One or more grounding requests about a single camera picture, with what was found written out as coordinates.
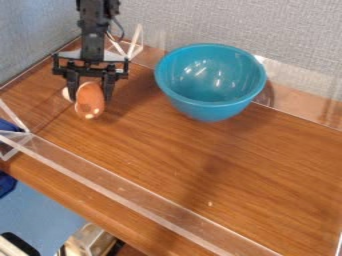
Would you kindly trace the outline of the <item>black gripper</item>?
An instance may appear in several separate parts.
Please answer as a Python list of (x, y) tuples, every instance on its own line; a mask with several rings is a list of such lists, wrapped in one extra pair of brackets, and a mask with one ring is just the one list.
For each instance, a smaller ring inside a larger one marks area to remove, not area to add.
[(81, 76), (101, 77), (104, 75), (104, 100), (109, 102), (116, 78), (128, 75), (128, 59), (114, 56), (105, 50), (105, 37), (109, 33), (110, 23), (114, 23), (120, 31), (124, 31), (116, 20), (118, 7), (120, 0), (76, 0), (77, 26), (81, 30), (80, 48), (74, 51), (54, 53), (52, 68), (52, 73), (62, 76), (66, 80), (72, 101), (76, 100)]

